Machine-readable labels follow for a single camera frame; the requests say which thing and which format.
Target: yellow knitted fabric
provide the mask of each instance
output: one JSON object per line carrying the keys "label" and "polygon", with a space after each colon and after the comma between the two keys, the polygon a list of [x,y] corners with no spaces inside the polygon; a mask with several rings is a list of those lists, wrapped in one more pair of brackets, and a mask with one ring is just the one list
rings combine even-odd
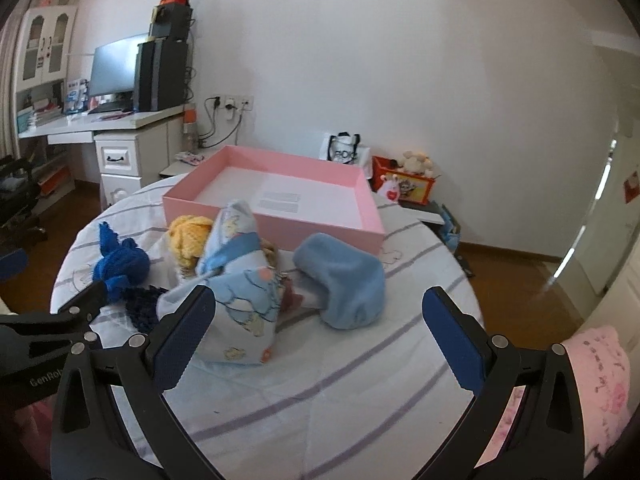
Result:
{"label": "yellow knitted fabric", "polygon": [[193,270],[202,256],[213,220],[204,216],[178,216],[169,226],[171,251],[184,270]]}

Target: wooden floor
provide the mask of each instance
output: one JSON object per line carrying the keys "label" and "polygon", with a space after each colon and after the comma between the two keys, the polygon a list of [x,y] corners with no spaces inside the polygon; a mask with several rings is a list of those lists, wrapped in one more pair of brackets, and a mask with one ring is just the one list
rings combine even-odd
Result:
{"label": "wooden floor", "polygon": [[470,280],[489,334],[502,334],[523,348],[546,349],[582,324],[558,284],[548,286],[548,269],[528,258],[464,248],[476,274]]}
{"label": "wooden floor", "polygon": [[47,209],[40,217],[49,239],[31,248],[26,270],[0,283],[0,298],[19,314],[32,310],[48,311],[53,284],[66,252],[78,231],[100,214],[95,189],[76,189]]}
{"label": "wooden floor", "polygon": [[[29,266],[0,283],[0,297],[14,312],[47,311],[58,269],[78,231],[100,213],[95,189],[76,189],[42,217],[49,240],[30,250]],[[518,256],[465,248],[462,255],[476,276],[470,280],[488,333],[514,344],[547,348],[571,336],[580,320],[558,285],[546,287],[548,269]]]}

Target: striped tablecloth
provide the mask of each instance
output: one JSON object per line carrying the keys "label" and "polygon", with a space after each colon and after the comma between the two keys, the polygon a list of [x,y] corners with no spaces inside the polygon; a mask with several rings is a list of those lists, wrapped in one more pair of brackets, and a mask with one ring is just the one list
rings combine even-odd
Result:
{"label": "striped tablecloth", "polygon": [[[118,202],[76,238],[50,309],[90,282],[100,258],[98,222],[133,237],[149,254],[148,283],[175,285],[161,197],[181,177]],[[262,480],[412,478],[437,450],[471,396],[461,390],[422,320],[424,291],[442,286],[480,319],[463,271],[440,241],[401,207],[376,196],[386,239],[386,307],[372,326],[340,332],[300,310],[279,320],[264,366],[206,364],[194,357],[165,393],[203,453],[228,478]],[[135,333],[121,305],[92,324],[106,347]],[[121,388],[116,398],[141,456],[156,462]]]}

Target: computer monitor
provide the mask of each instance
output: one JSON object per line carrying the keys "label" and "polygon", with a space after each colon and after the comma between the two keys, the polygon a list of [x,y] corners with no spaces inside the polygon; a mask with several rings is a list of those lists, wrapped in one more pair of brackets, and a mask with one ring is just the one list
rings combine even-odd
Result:
{"label": "computer monitor", "polygon": [[95,49],[89,96],[133,92],[138,45],[147,34],[114,41]]}

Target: pink box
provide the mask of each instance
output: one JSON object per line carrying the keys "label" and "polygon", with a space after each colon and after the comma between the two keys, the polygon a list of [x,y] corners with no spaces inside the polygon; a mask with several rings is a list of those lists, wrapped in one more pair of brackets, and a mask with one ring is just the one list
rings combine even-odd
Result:
{"label": "pink box", "polygon": [[256,148],[225,146],[162,204],[169,224],[180,215],[213,219],[233,199],[247,200],[260,236],[286,251],[326,233],[377,256],[385,237],[360,168]]}

